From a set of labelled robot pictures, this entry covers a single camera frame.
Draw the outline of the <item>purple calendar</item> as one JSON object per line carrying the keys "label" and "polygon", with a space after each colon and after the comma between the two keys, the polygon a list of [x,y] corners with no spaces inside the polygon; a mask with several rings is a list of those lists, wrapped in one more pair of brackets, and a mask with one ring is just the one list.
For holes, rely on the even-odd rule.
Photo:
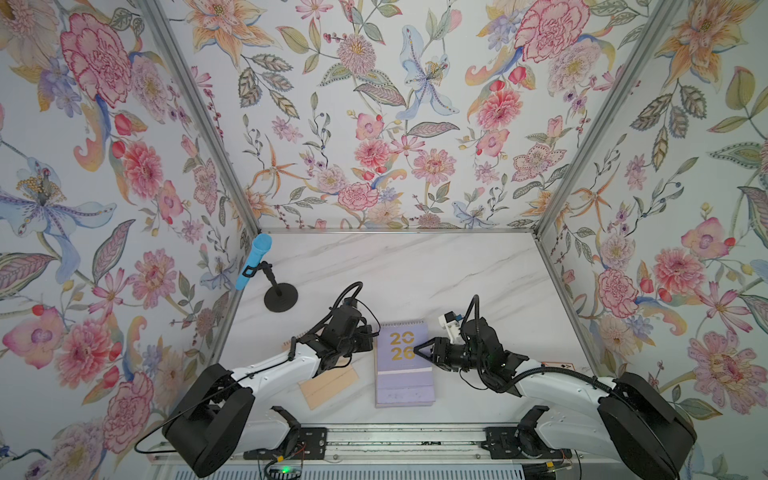
{"label": "purple calendar", "polygon": [[436,399],[433,365],[415,347],[428,340],[423,320],[385,323],[375,345],[375,406],[431,406]]}

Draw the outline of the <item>peach calendar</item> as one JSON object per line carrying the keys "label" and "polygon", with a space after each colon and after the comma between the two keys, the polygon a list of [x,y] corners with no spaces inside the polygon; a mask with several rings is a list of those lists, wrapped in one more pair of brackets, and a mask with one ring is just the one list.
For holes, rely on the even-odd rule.
{"label": "peach calendar", "polygon": [[314,411],[325,405],[359,381],[356,370],[342,358],[333,369],[310,380],[300,382],[299,389],[308,408]]}

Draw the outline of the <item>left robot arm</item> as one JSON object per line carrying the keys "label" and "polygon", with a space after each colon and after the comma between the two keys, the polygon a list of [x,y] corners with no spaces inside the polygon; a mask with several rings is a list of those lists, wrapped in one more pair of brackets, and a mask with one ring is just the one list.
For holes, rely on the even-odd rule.
{"label": "left robot arm", "polygon": [[207,367],[181,399],[162,435],[199,478],[252,451],[285,460],[299,449],[301,423],[273,397],[373,350],[378,332],[356,308],[331,309],[315,327],[263,362],[228,370]]}

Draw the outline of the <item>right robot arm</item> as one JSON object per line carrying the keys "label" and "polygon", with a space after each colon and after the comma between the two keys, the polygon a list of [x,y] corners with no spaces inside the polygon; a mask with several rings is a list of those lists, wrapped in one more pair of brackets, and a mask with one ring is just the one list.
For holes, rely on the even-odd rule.
{"label": "right robot arm", "polygon": [[497,394],[533,400],[516,423],[521,453],[585,452],[641,479],[677,479],[697,441],[692,424],[642,377],[596,377],[505,349],[484,318],[452,320],[416,356],[448,372],[474,371]]}

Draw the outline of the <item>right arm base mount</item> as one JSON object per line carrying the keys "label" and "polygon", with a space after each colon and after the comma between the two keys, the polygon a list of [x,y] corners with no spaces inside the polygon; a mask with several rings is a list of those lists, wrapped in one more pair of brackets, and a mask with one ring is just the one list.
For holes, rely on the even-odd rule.
{"label": "right arm base mount", "polygon": [[493,460],[571,460],[568,449],[548,447],[532,429],[517,426],[486,427],[480,447]]}

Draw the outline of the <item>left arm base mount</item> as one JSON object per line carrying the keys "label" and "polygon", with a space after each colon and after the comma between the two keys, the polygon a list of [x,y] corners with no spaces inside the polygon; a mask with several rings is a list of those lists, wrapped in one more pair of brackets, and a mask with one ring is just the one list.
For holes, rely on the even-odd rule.
{"label": "left arm base mount", "polygon": [[268,461],[282,457],[284,460],[323,460],[328,443],[325,427],[299,427],[288,432],[282,442],[273,449],[260,448],[243,454],[245,460]]}

